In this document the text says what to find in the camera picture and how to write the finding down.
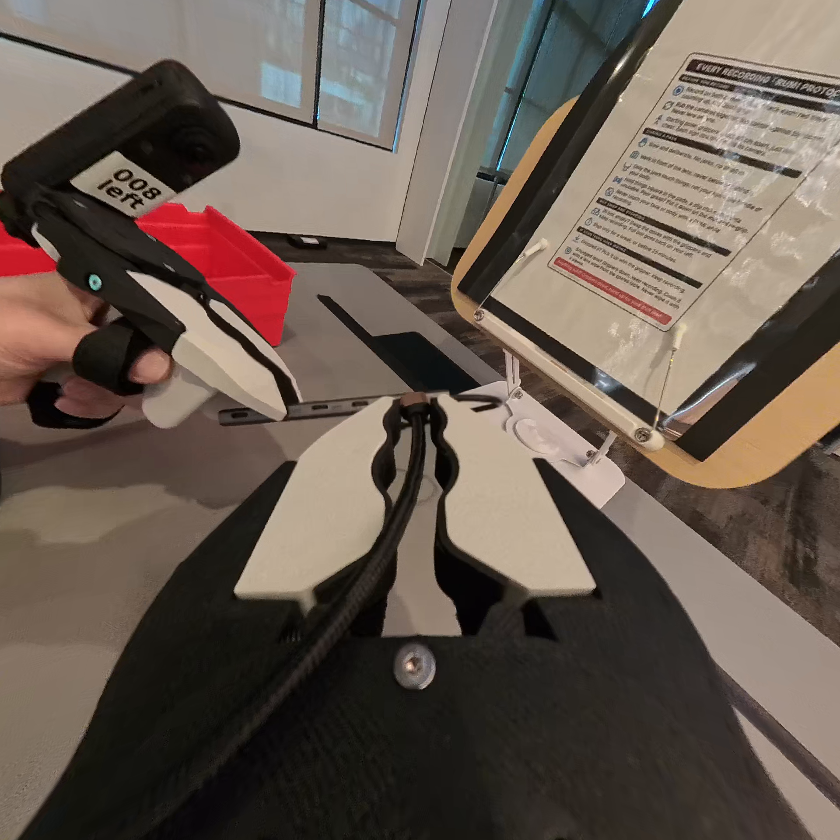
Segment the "red plastic bin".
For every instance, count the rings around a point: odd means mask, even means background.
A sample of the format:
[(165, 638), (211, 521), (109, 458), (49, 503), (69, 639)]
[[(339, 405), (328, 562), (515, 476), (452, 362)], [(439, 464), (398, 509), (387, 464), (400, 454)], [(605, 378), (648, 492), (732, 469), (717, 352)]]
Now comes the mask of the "red plastic bin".
[(167, 203), (139, 226), (199, 270), (269, 344), (280, 344), (296, 275), (287, 263), (210, 206), (198, 213)]

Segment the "glass window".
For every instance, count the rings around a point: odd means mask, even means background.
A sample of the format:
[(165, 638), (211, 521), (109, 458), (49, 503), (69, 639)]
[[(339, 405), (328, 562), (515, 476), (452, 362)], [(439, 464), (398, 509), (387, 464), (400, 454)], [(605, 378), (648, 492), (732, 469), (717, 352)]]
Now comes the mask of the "glass window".
[(218, 2), (222, 97), (387, 151), (399, 140), (424, 2)]

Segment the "person's left hand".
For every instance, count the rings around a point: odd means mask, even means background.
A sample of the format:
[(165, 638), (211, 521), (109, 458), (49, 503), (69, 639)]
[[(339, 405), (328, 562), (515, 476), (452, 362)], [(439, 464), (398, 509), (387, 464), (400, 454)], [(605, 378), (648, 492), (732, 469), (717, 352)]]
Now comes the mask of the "person's left hand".
[[(98, 329), (109, 311), (108, 304), (55, 272), (2, 277), (1, 405), (25, 403), (47, 372), (69, 364), (79, 342)], [(152, 348), (134, 362), (129, 379), (153, 385), (171, 374), (171, 358)], [(101, 419), (124, 403), (119, 395), (72, 375), (61, 387), (56, 407), (73, 417)]]

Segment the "printed instruction sheet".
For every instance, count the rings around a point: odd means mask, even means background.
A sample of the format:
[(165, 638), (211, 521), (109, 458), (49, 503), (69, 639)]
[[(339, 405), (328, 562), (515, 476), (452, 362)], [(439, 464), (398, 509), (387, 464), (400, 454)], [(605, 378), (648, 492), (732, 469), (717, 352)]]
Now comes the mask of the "printed instruction sheet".
[(838, 77), (688, 55), (549, 264), (672, 329), (838, 144)]

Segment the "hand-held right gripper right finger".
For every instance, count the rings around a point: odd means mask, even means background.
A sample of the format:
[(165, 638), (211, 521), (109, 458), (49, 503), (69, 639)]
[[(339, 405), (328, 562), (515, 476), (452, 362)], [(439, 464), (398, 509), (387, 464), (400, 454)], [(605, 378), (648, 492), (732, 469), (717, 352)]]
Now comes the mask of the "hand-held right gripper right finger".
[(593, 575), (534, 455), (458, 395), (434, 396), (429, 412), (442, 491), (438, 580), (445, 568), (469, 570), (515, 606), (592, 594)]

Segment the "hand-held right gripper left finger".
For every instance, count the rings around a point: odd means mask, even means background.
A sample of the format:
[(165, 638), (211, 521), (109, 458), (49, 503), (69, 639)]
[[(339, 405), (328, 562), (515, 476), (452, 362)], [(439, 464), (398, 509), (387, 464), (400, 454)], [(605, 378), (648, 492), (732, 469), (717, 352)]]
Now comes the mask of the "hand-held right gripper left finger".
[(391, 506), (396, 398), (383, 396), (330, 429), (300, 456), (234, 587), (240, 600), (297, 603), (368, 554)]

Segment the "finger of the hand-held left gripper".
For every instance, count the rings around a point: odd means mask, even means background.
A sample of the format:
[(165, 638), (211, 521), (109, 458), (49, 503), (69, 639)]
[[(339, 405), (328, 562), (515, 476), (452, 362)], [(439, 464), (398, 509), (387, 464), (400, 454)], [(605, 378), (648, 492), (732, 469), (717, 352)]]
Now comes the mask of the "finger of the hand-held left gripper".
[(265, 341), (230, 335), (203, 320), (174, 343), (174, 361), (243, 406), (281, 421), (289, 407), (289, 370)]
[[(198, 283), (184, 281), (177, 284), (152, 275), (143, 274), (137, 270), (130, 271), (129, 276), (145, 292), (150, 294), (156, 302), (160, 303), (163, 309), (171, 314), (182, 326), (182, 331), (178, 334), (175, 341), (184, 333), (186, 328), (196, 326), (200, 321), (208, 320), (230, 335), (240, 333), (254, 342), (263, 340), (276, 351), (205, 280), (201, 280)], [(171, 355), (174, 357), (174, 347), (172, 347)], [(289, 403), (300, 402), (301, 393), (297, 381), (289, 371)]]

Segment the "white metal stand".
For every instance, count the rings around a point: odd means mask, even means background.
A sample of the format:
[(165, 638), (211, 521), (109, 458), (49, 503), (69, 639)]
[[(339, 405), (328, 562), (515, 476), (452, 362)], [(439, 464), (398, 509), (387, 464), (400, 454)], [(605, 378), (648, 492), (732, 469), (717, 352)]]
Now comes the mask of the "white metal stand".
[(593, 505), (603, 508), (625, 484), (623, 472), (607, 455), (616, 435), (610, 432), (600, 444), (588, 443), (526, 393), (519, 359), (507, 350), (503, 354), (505, 378), (478, 386), (462, 396), (528, 455), (546, 460)]

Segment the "grey usb hub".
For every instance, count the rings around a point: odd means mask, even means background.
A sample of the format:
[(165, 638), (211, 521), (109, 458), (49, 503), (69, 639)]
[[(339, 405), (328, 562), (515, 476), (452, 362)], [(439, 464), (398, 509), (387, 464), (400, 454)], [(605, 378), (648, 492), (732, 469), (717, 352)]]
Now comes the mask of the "grey usb hub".
[(297, 405), (290, 406), (281, 419), (260, 413), (253, 408), (238, 406), (218, 411), (217, 421), (222, 427), (238, 427), (282, 422), (301, 422), (321, 417), (348, 417), (378, 402), (382, 398), (392, 402), (395, 396), (357, 396), (324, 402), (301, 402)]

